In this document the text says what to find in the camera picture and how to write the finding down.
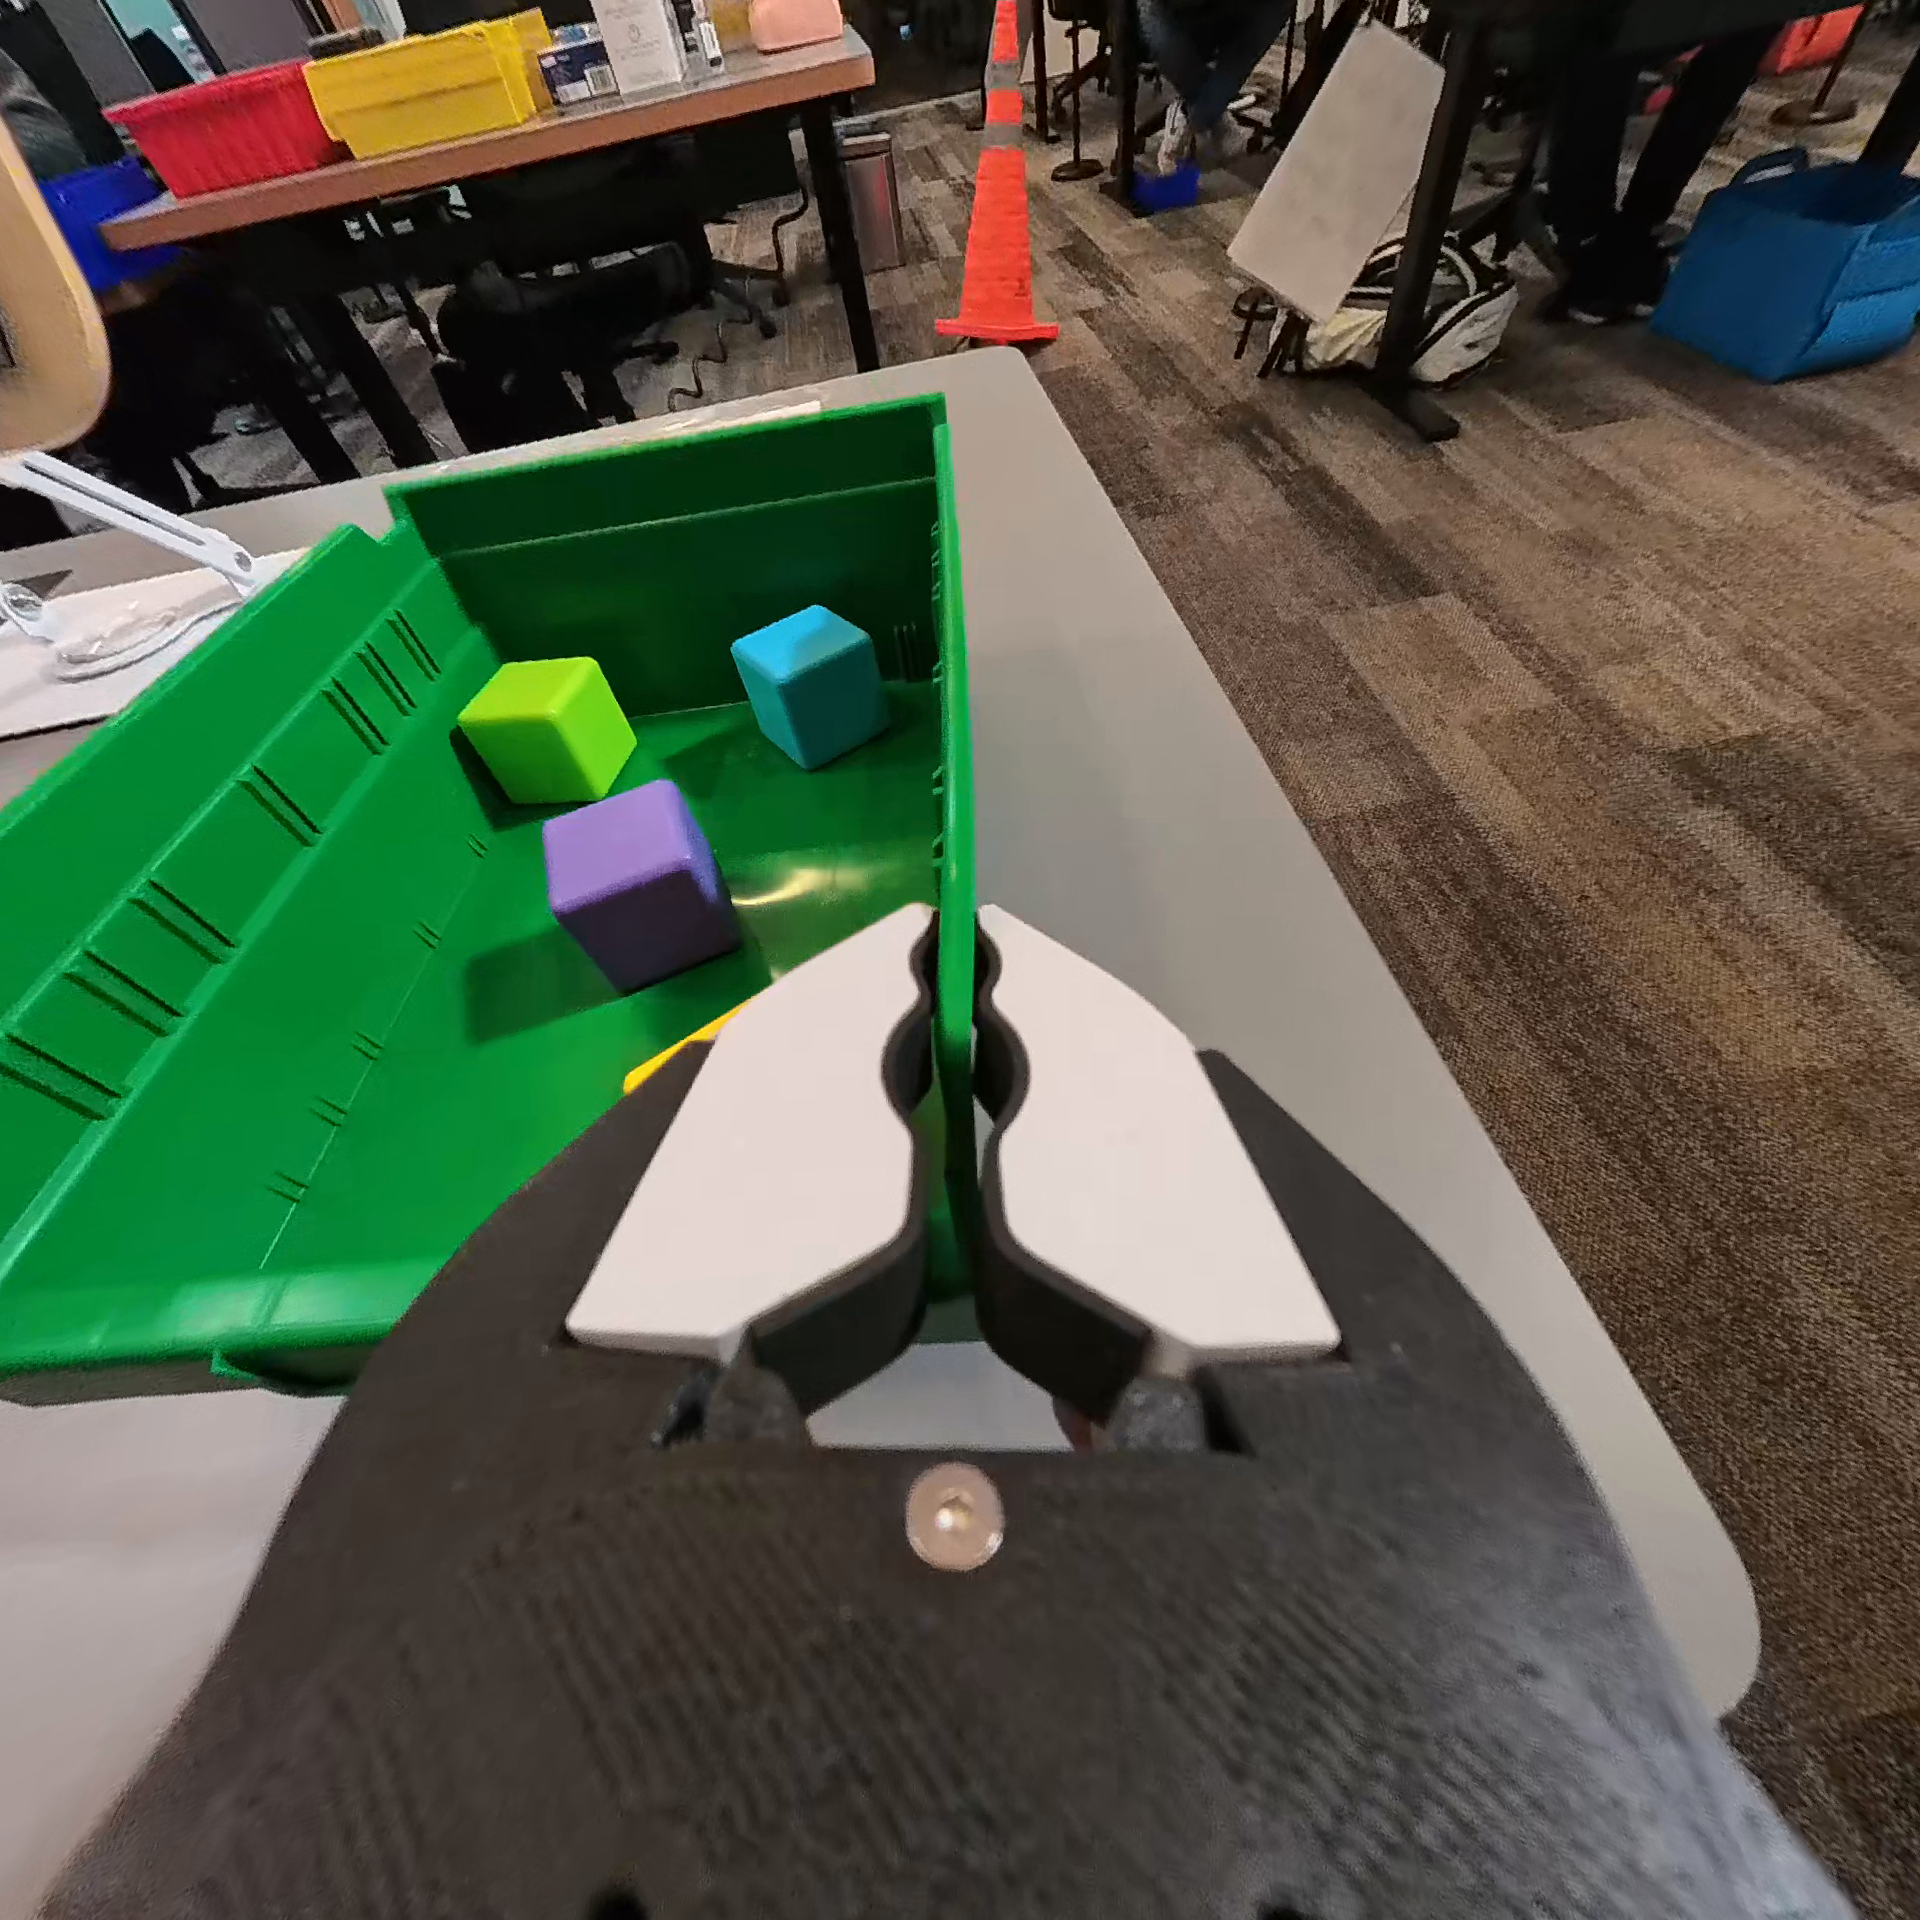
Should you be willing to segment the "green plastic bin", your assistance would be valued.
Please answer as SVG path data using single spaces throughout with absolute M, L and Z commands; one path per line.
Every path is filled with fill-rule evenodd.
M 450 471 L 331 533 L 4 810 L 7 1403 L 333 1395 L 625 1074 L 903 904 L 971 904 L 947 397 Z M 809 605 L 890 727 L 805 773 L 731 639 Z M 457 728 L 604 664 L 742 946 L 618 994 Z

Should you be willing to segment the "red plastic bin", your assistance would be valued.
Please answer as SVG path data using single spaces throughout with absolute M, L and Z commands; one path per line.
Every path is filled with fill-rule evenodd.
M 306 175 L 348 158 L 306 84 L 306 59 L 102 107 L 178 202 L 275 178 Z

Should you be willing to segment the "blue bag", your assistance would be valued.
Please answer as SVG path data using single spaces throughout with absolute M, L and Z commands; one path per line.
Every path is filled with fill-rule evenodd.
M 1702 202 L 1649 331 L 1762 384 L 1875 363 L 1918 318 L 1918 180 L 1805 149 Z

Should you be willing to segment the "yellow plastic bin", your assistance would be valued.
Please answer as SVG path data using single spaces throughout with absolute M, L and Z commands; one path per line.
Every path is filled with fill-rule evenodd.
M 313 59 L 303 83 L 326 138 L 374 160 L 534 120 L 553 104 L 539 66 L 551 47 L 543 13 L 529 6 Z

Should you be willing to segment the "black office chair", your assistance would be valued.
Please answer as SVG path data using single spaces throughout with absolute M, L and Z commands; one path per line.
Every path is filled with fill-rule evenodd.
M 650 357 L 651 331 L 698 292 L 671 243 L 567 275 L 475 267 L 434 318 L 433 376 L 460 444 L 482 452 L 631 423 L 620 367 Z

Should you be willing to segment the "grey panel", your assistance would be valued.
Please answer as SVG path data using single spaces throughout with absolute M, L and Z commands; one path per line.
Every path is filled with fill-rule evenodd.
M 1443 84 L 1441 62 L 1365 18 L 1229 239 L 1234 269 L 1330 319 L 1420 180 Z

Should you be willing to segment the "black frame standing desk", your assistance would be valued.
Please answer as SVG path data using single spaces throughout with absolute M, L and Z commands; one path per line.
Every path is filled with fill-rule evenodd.
M 1499 31 L 1538 27 L 1557 37 L 1595 31 L 1605 43 L 1618 40 L 1628 52 L 1655 52 L 1694 43 L 1694 27 L 1779 27 L 1793 15 L 1812 12 L 1818 5 L 1431 5 L 1437 26 L 1423 31 L 1421 51 L 1443 56 L 1445 77 L 1423 144 L 1421 172 L 1411 194 L 1402 263 L 1387 300 L 1375 363 L 1359 376 L 1366 397 L 1428 446 L 1447 444 L 1458 432 L 1451 413 L 1413 382 L 1411 371 L 1435 263 L 1453 221 L 1453 199 L 1473 127 L 1491 95 Z

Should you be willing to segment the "wooden side desk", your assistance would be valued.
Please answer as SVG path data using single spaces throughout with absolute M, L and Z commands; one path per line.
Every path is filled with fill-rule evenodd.
M 626 221 L 636 237 L 657 237 L 666 221 L 690 221 L 695 213 L 722 213 L 747 199 L 745 183 L 729 178 L 731 162 L 716 160 L 714 127 L 741 140 L 742 127 L 769 125 L 783 154 L 788 127 L 799 127 L 806 156 L 809 202 L 823 227 L 823 248 L 842 298 L 847 341 L 859 373 L 879 367 L 869 284 L 859 258 L 846 165 L 834 138 L 834 107 L 876 83 L 873 47 L 857 27 L 838 38 L 817 40 L 775 54 L 745 54 L 722 76 L 684 87 L 612 98 L 577 111 L 546 111 L 516 127 L 490 131 L 417 150 L 370 160 L 340 160 L 324 170 L 244 183 L 196 199 L 162 196 L 102 227 L 116 254 L 140 248 L 196 248 L 230 288 L 283 308 L 301 335 L 322 347 L 348 379 L 397 468 L 434 464 L 441 452 L 396 390 L 367 338 L 346 310 L 346 294 L 409 279 L 427 280 L 433 269 L 460 272 L 495 255 L 482 219 L 430 228 L 425 237 L 367 239 L 359 248 L 333 237 L 348 219 L 370 219 L 396 202 L 444 188 L 519 175 L 556 165 L 585 167 L 626 150 L 689 144 L 686 162 L 669 183 L 651 188 L 633 211 L 561 213 L 563 243 L 599 239 L 607 251 L 612 224 Z

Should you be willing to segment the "purple magnetic cube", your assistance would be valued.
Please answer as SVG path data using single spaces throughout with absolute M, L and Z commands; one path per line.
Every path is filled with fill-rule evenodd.
M 618 994 L 742 946 L 714 846 L 658 778 L 541 823 L 549 909 Z

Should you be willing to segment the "yellow magnetic cube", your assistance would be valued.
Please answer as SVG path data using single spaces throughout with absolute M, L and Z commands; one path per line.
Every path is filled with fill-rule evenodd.
M 620 1086 L 625 1098 L 631 1098 L 638 1088 L 643 1088 L 651 1077 L 657 1077 L 662 1067 L 671 1066 L 681 1053 L 689 1048 L 708 1046 L 747 1005 L 750 1000 L 738 1000 L 735 1005 L 726 1007 L 722 1015 L 703 1022 L 695 1030 L 686 1032 L 681 1039 L 662 1046 L 651 1059 L 631 1067 Z

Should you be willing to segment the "lime green magnetic cube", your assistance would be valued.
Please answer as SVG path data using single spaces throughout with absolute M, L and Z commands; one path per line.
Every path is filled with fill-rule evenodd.
M 460 711 L 457 728 L 519 806 L 599 803 L 638 748 L 604 664 L 589 656 L 501 664 Z

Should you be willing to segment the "blue magnetic cube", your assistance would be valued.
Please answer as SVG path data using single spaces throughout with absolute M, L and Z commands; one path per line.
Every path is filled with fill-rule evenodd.
M 809 605 L 729 646 L 758 731 L 805 773 L 865 750 L 890 728 L 873 637 Z

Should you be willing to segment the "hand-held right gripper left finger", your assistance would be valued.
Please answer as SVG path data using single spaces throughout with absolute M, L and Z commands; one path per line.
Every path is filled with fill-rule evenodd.
M 742 1004 L 695 1063 L 567 1311 L 610 1352 L 735 1359 L 802 1414 L 873 1379 L 924 1311 L 929 956 L 909 902 Z

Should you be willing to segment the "orange traffic cone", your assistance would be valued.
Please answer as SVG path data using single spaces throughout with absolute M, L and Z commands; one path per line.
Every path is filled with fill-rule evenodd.
M 958 346 L 1052 346 L 1061 330 L 1035 308 L 1023 165 L 1019 5 L 996 3 L 983 71 L 983 123 L 955 318 L 937 335 Z

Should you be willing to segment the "blue plastic crate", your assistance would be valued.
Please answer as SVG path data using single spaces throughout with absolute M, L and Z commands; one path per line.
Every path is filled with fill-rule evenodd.
M 38 180 L 38 191 L 98 298 L 129 280 L 167 272 L 181 258 L 178 247 L 137 247 L 122 254 L 106 237 L 113 219 L 159 196 L 159 184 L 137 156 Z

